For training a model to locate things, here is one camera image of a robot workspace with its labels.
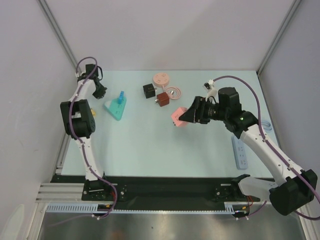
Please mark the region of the pink cube adapter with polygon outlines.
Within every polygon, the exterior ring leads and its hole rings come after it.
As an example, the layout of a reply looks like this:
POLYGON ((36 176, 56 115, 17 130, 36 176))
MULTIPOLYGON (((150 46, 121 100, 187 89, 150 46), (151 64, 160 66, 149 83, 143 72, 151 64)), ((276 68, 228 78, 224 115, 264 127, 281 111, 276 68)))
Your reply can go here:
POLYGON ((171 119, 176 127, 185 127, 188 122, 179 120, 179 118, 187 111, 188 109, 186 107, 179 107, 177 108, 172 114, 171 119))

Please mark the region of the teal triangular power strip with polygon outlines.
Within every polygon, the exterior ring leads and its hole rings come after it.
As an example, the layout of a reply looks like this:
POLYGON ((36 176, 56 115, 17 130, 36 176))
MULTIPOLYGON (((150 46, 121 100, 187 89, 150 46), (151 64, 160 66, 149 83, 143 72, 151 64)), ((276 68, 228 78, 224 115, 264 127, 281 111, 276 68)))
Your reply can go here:
POLYGON ((127 98, 124 97, 121 103, 118 103, 118 99, 114 98, 112 100, 106 101, 104 103, 105 110, 117 121, 122 119, 125 106, 127 103, 127 98))

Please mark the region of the blue plug adapter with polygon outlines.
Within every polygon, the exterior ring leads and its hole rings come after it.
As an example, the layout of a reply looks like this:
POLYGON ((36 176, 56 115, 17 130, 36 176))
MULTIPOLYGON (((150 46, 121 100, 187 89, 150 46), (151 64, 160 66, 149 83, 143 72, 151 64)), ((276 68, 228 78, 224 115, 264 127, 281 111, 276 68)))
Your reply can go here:
POLYGON ((120 105, 122 104, 123 100, 124 100, 124 96, 125 96, 125 92, 121 91, 118 98, 117 98, 117 103, 120 105))

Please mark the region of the yellow plug adapter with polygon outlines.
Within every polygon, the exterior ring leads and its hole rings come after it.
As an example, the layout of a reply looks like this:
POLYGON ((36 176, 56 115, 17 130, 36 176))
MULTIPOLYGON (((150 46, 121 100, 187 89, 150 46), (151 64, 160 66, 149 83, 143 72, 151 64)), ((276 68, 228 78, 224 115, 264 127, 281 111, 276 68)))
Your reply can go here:
POLYGON ((95 116, 97 115, 96 111, 95 111, 95 110, 93 110, 92 108, 90 109, 90 111, 91 111, 91 113, 92 113, 93 117, 95 117, 95 116))

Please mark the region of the dark red cube adapter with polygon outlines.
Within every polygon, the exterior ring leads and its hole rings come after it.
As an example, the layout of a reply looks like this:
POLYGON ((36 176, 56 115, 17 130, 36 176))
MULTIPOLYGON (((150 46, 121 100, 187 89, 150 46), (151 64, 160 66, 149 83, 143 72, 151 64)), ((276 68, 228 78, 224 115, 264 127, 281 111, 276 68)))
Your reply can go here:
POLYGON ((155 103, 160 107, 164 107, 170 103, 170 98, 166 92, 162 92, 156 95, 155 103))

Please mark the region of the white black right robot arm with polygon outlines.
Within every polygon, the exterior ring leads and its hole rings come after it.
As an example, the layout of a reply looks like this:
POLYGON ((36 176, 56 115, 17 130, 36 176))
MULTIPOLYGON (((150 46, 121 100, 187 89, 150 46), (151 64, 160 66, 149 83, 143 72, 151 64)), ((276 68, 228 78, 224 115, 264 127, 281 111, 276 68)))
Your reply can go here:
POLYGON ((222 121, 228 131, 259 157, 274 179, 267 181, 243 174, 234 179, 231 196, 237 201, 247 196, 268 201, 283 216, 295 212, 313 199, 319 199, 316 173, 311 169, 303 170, 268 138, 258 119, 242 109, 236 89, 224 87, 217 94, 217 103, 196 96, 179 120, 194 124, 222 121))

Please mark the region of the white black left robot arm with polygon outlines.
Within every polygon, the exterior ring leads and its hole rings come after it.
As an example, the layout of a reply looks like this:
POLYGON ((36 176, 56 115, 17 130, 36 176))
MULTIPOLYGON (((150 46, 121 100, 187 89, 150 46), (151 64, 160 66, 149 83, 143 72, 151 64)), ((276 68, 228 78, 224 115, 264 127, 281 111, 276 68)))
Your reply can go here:
POLYGON ((65 133, 77 144, 85 167, 85 179, 98 181, 104 176, 102 167, 96 160, 91 135, 96 130, 96 122, 88 98, 102 99, 107 88, 101 84, 101 67, 87 64, 85 72, 76 73, 77 88, 68 101, 60 103, 60 111, 65 133))

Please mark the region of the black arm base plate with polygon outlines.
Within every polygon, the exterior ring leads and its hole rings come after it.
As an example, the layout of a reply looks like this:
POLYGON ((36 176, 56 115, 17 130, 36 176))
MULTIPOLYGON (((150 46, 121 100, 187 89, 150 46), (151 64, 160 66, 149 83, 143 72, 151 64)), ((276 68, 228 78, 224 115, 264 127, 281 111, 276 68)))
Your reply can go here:
POLYGON ((83 184, 81 200, 103 204, 110 209, 116 200, 117 211, 215 211, 226 202, 252 204, 261 199, 243 194, 236 186, 236 177, 145 177, 107 176, 109 186, 102 181, 89 183, 84 176, 57 175, 51 182, 83 184))

